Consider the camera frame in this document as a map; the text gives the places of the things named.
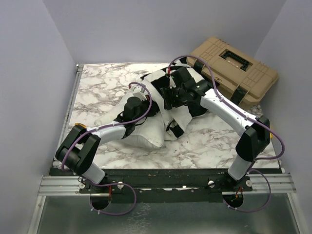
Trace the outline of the black and white checkered pillowcase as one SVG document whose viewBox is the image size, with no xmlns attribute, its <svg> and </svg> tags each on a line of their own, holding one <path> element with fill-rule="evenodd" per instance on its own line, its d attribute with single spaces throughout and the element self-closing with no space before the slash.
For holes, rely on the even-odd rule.
<svg viewBox="0 0 312 234">
<path fill-rule="evenodd" d="M 200 105 L 200 98 L 212 88 L 212 83 L 189 66 L 185 57 L 170 68 L 170 76 L 166 73 L 167 68 L 162 68 L 140 79 L 149 86 L 152 109 L 161 113 L 165 125 L 164 139 L 173 141 L 184 134 L 193 118 L 207 112 Z"/>
</svg>

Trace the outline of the white pillow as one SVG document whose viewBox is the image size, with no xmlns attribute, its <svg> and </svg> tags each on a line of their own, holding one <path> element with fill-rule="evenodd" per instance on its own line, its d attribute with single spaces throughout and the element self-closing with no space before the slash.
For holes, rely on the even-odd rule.
<svg viewBox="0 0 312 234">
<path fill-rule="evenodd" d="M 132 91 L 128 91 L 120 102 L 113 107 L 110 111 L 95 120 L 95 126 L 102 126 L 111 123 L 118 114 L 120 114 L 126 101 L 133 96 Z M 141 119 L 130 134 L 120 142 L 131 146 L 146 148 L 146 149 L 160 149 L 164 146 L 165 128 L 161 112 L 158 111 L 153 116 L 146 116 Z"/>
</svg>

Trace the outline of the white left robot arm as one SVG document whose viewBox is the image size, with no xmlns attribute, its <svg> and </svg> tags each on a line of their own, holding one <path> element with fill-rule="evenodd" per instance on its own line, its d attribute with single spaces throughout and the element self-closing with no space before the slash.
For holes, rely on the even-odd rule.
<svg viewBox="0 0 312 234">
<path fill-rule="evenodd" d="M 108 181 L 105 172 L 93 162 L 98 147 L 130 136 L 141 119 L 153 117 L 158 112 L 159 107 L 155 101 L 141 101 L 132 97 L 112 122 L 94 128 L 81 125 L 73 127 L 57 149 L 55 158 L 63 167 L 90 180 L 91 187 L 96 192 L 103 192 Z"/>
</svg>

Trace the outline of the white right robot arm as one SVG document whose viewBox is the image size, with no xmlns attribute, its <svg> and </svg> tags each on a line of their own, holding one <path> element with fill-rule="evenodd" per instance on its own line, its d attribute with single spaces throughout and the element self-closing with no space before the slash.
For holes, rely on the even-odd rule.
<svg viewBox="0 0 312 234">
<path fill-rule="evenodd" d="M 166 110 L 196 104 L 218 115 L 236 131 L 240 136 L 235 147 L 237 156 L 227 171 L 228 176 L 224 178 L 224 185 L 230 191 L 240 187 L 241 178 L 271 141 L 270 132 L 267 130 L 270 126 L 269 120 L 265 116 L 260 118 L 254 115 L 247 116 L 246 112 L 235 105 L 229 107 L 226 104 L 228 99 L 218 97 L 205 80 L 193 86 L 182 84 L 175 88 L 163 87 L 160 88 L 160 93 Z"/>
</svg>

